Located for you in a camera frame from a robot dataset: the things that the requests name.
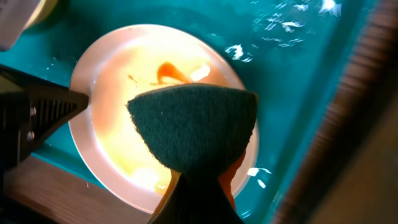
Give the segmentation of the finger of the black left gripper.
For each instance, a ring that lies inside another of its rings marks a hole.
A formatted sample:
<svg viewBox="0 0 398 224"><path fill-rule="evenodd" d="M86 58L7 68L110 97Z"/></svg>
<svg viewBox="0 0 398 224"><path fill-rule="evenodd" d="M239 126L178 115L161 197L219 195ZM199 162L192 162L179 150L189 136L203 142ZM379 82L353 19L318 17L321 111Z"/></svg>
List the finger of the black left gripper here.
<svg viewBox="0 0 398 224"><path fill-rule="evenodd" d="M88 102L84 93L1 65L1 169L18 166Z"/></svg>

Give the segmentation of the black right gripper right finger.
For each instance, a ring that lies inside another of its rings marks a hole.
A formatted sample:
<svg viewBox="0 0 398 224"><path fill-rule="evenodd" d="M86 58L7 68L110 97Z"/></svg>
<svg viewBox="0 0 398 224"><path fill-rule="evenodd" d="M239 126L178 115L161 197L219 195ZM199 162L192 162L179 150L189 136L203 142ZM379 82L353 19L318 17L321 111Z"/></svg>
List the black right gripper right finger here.
<svg viewBox="0 0 398 224"><path fill-rule="evenodd" d="M243 224L217 180L201 182L195 195L195 223Z"/></svg>

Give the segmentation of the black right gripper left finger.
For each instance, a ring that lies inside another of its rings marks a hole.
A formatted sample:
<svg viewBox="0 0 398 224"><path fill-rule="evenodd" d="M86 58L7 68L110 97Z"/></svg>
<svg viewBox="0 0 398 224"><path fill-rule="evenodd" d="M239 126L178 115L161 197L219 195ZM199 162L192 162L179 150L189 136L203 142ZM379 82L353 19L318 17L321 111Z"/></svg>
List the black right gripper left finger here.
<svg viewBox="0 0 398 224"><path fill-rule="evenodd" d="M194 224L195 191L184 174L179 175L163 203L154 212L149 224Z"/></svg>

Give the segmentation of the green orange sponge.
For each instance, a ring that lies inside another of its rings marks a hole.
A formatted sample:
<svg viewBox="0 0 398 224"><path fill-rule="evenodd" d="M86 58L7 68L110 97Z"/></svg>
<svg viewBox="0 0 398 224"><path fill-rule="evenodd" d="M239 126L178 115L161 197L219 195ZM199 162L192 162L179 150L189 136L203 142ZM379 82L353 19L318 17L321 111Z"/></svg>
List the green orange sponge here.
<svg viewBox="0 0 398 224"><path fill-rule="evenodd" d="M127 109L150 153L178 177L184 174L196 194L201 182L220 184L219 177L244 155L257 95L217 85L175 85L137 95Z"/></svg>

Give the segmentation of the white plate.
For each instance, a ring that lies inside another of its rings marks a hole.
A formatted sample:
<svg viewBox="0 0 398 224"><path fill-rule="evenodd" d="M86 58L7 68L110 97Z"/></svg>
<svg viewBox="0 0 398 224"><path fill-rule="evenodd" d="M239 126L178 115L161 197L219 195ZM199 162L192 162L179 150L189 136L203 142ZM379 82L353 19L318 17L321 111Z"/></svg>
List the white plate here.
<svg viewBox="0 0 398 224"><path fill-rule="evenodd" d="M152 213L170 182L170 171L149 152L131 121L136 95L183 83L243 88L215 50L171 27L139 24L96 40L73 71L70 89L89 98L69 122L73 141L90 172L128 205Z"/></svg>

